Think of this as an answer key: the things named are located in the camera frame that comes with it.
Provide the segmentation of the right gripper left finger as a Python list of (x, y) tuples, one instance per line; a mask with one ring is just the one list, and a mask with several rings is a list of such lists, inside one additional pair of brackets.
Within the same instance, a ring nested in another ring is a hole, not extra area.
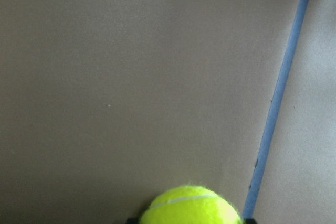
[(126, 224), (139, 224), (140, 219), (139, 218), (128, 218), (126, 220)]

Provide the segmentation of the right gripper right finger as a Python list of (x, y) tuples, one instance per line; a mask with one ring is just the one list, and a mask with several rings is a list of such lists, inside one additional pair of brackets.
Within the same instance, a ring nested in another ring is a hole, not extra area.
[(254, 218), (244, 219), (244, 224), (256, 224), (256, 220)]

